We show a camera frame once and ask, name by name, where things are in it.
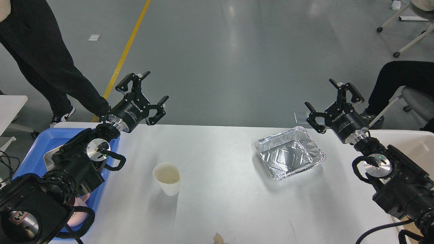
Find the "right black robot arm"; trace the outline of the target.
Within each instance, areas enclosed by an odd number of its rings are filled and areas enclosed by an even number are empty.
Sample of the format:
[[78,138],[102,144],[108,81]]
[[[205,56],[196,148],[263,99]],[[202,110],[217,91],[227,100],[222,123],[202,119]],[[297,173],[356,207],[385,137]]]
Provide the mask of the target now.
[[361,243],[375,231],[414,223],[420,235],[407,229],[400,230],[400,244],[406,243],[406,237],[419,244],[432,244],[434,196],[429,173],[396,147],[385,147],[370,135],[368,124],[353,107],[353,103],[362,103],[364,98],[351,83],[337,83],[333,79],[330,83],[337,89],[336,101],[322,113],[305,102],[310,111],[307,122],[321,134],[330,128],[343,144],[352,145],[361,153],[352,162],[353,172],[361,181],[374,187],[373,201],[387,214],[400,219],[398,223],[368,230],[356,243]]

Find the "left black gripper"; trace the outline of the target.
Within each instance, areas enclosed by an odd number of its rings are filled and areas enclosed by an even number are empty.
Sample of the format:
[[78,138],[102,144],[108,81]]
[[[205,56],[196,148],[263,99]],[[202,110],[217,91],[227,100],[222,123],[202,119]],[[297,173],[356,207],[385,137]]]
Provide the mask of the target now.
[[[142,120],[145,120],[147,125],[155,125],[166,115],[164,103],[169,99],[169,96],[163,96],[157,104],[152,105],[141,92],[141,82],[149,74],[151,74],[150,71],[137,75],[127,74],[116,85],[115,90],[122,93],[124,98],[109,112],[107,122],[119,131],[130,133]],[[131,91],[127,93],[130,82],[132,82]],[[149,117],[151,110],[156,110],[156,114]]]

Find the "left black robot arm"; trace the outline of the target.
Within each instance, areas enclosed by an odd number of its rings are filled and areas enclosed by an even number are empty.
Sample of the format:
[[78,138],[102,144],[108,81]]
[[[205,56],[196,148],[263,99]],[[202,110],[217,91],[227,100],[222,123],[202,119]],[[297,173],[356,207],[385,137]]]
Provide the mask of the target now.
[[1,189],[2,244],[47,244],[55,237],[81,242],[95,212],[74,206],[72,200],[104,183],[102,170],[121,170],[126,163],[125,156],[110,150],[110,142],[121,132],[132,132],[141,121],[155,125],[166,114],[169,96],[151,104],[141,91],[149,74],[124,77],[115,87],[123,99],[95,129],[84,129],[53,150],[43,176],[26,173]]

